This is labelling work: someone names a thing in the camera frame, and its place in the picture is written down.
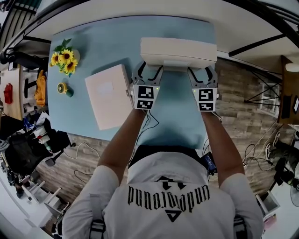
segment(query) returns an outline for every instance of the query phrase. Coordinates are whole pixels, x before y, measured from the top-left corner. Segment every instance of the white t-shirt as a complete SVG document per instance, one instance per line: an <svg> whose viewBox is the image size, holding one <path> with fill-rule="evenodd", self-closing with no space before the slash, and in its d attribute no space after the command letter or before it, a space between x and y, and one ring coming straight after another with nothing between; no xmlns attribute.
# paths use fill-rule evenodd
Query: white t-shirt
<svg viewBox="0 0 299 239"><path fill-rule="evenodd" d="M193 158L147 156L128 171L128 184L98 166L63 219L64 239L260 239L263 216L243 174L219 189Z"/></svg>

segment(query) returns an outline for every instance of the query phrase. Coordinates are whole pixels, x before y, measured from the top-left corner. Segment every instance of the floor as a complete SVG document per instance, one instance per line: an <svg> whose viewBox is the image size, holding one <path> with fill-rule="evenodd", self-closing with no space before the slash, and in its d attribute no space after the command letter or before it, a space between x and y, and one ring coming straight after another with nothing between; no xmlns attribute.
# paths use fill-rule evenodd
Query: floor
<svg viewBox="0 0 299 239"><path fill-rule="evenodd" d="M260 82L252 73L236 63L221 59L217 61L215 69L218 73L220 94L216 111L223 118L223 125L234 141L242 158L244 158L247 146L256 144L269 131L256 147L255 156L261 153L259 157L264 158L263 145L270 135L269 141L272 141L275 132L280 127L281 140L288 144L291 143L294 136L294 130L291 127L278 125L275 118L260 113L257 110L258 105L245 104L243 102L244 98L250 98L261 91ZM70 134L69 137L71 142L75 142L77 146L67 148L65 152L73 158L76 158L76 150L82 142L96 149L99 155L102 154L108 144L108 141L78 135ZM47 167L44 162L41 162L37 167L37 171L40 173L41 179L46 181L45 189L56 191L58 187L61 187L62 190L59 196L64 201L73 202L90 178L90 175L84 175L78 171L75 172L76 177L74 171L79 170L86 174L91 174L97 163L98 157L96 153L86 145L82 145L78 150L77 159L72 159L62 154L57 159L54 167ZM274 181L275 170L271 169L272 167L264 160L259 160L259 164L261 169L265 171L261 171L257 162L251 162L245 169L254 193L266 192ZM210 184L218 186L216 176L210 178Z"/></svg>

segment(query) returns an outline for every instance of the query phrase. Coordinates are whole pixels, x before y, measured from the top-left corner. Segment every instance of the person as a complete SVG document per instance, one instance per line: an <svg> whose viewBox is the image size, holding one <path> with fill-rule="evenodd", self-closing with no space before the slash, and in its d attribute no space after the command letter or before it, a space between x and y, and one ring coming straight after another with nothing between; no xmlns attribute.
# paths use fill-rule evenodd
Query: person
<svg viewBox="0 0 299 239"><path fill-rule="evenodd" d="M279 137L280 132L277 131L274 141L266 145L266 160L285 158L289 162L290 168L295 171L297 163L299 162L299 149L283 143L279 140Z"/></svg>
<svg viewBox="0 0 299 239"><path fill-rule="evenodd" d="M260 239L263 216L240 154L219 119L201 115L219 188L208 185L207 167L196 151L180 146L140 146L127 184L120 185L146 116L134 109L66 212L63 238Z"/></svg>

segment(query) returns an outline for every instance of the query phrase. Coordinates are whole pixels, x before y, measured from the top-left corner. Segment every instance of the sunflower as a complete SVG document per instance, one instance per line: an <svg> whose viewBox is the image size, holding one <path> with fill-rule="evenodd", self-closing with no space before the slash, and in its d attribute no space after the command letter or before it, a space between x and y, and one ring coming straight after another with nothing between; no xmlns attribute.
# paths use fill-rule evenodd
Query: sunflower
<svg viewBox="0 0 299 239"><path fill-rule="evenodd" d="M66 74L74 73L77 65L78 65L78 61L76 59L73 59L69 63L65 64L65 67L64 67L65 73Z"/></svg>
<svg viewBox="0 0 299 239"><path fill-rule="evenodd" d="M51 58L51 65L52 66L56 65L58 63L58 60L59 60L59 55L58 55L57 52L54 52L53 55L52 55L52 58Z"/></svg>
<svg viewBox="0 0 299 239"><path fill-rule="evenodd" d="M70 61L72 61L73 58L74 58L74 52L65 49L59 55L59 63L67 64Z"/></svg>

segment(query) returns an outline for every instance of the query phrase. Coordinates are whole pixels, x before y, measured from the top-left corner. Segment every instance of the pink book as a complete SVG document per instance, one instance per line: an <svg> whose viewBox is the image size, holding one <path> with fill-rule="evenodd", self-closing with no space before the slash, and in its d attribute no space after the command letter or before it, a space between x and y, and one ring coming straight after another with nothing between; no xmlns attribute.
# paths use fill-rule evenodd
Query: pink book
<svg viewBox="0 0 299 239"><path fill-rule="evenodd" d="M124 65L114 66L85 79L100 130L121 126L132 111L127 81Z"/></svg>

